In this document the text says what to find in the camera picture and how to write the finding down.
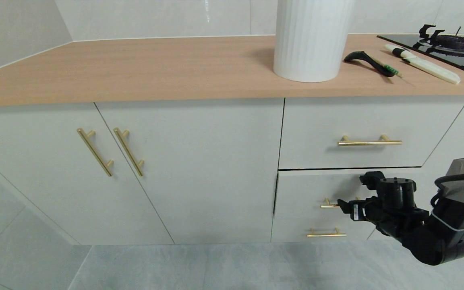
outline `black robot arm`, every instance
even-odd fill
[[[377,196],[349,202],[338,200],[338,205],[352,220],[375,224],[376,230],[398,240],[420,262],[449,262],[464,257],[463,168],[464,158],[457,159],[447,176],[436,180],[439,190],[431,200],[431,214],[416,207],[413,180],[385,178],[380,171],[360,176],[361,183],[376,191]]]

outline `white cabinet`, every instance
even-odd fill
[[[173,243],[93,103],[0,108],[0,172],[81,244]]]
[[[361,184],[359,176],[378,170],[387,178],[411,178],[420,182],[423,177],[420,168],[280,171],[272,242],[367,239],[375,228],[373,224],[354,222],[338,207],[322,208],[321,205],[327,204],[326,198],[335,204],[338,199],[349,201],[376,196],[376,191],[369,191]],[[335,228],[346,236],[307,237],[311,233],[334,234]]]
[[[463,96],[286,99],[280,169],[418,167],[464,105]],[[377,141],[401,145],[342,146]]]
[[[283,99],[96,105],[175,243],[269,242]]]

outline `white knife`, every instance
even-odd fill
[[[401,57],[403,61],[414,66],[415,68],[430,73],[431,75],[443,79],[444,81],[448,81],[449,83],[455,85],[459,84],[461,81],[456,73],[451,72],[446,68],[442,68],[441,66],[437,66],[430,61],[417,57],[405,48],[394,46],[393,44],[386,44],[384,47],[388,51],[391,51],[393,55]]]

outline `white vase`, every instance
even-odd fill
[[[273,71],[313,83],[337,77],[355,0],[278,0]]]

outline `brass bar handle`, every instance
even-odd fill
[[[402,145],[402,140],[391,140],[385,134],[377,141],[350,141],[348,136],[343,135],[338,141],[338,146],[373,146],[373,145]]]
[[[311,234],[307,235],[308,238],[320,238],[320,237],[346,237],[345,233],[340,233],[338,228],[334,228],[336,230],[335,233],[331,234],[317,234],[315,230],[311,228]]]
[[[325,198],[325,204],[320,204],[320,209],[339,209],[339,205],[330,203],[329,198]]]
[[[125,149],[126,154],[128,155],[128,157],[132,161],[132,164],[134,165],[134,167],[135,167],[135,169],[137,171],[137,174],[139,176],[144,176],[144,174],[142,172],[142,166],[144,164],[144,160],[141,159],[141,160],[139,160],[139,162],[137,162],[134,154],[132,153],[132,151],[130,150],[130,147],[128,146],[128,142],[126,141],[126,138],[130,135],[130,132],[128,130],[125,130],[124,132],[121,132],[121,130],[119,130],[119,128],[116,127],[116,128],[114,128],[114,133],[116,134],[116,136],[119,139],[119,142],[121,143],[121,145]]]
[[[96,148],[94,148],[94,145],[92,145],[92,142],[90,140],[90,138],[92,136],[94,136],[96,134],[96,132],[94,132],[94,130],[90,130],[89,133],[86,134],[85,131],[82,128],[78,128],[76,130],[76,132],[78,132],[81,139],[85,142],[85,145],[87,145],[87,147],[91,151],[92,155],[94,155],[96,160],[98,160],[98,163],[101,165],[101,167],[103,168],[105,173],[107,173],[107,176],[112,176],[112,171],[110,171],[110,167],[114,163],[114,160],[111,159],[111,160],[108,160],[107,163],[105,163],[103,161],[102,156],[99,154],[99,152],[96,150]]]

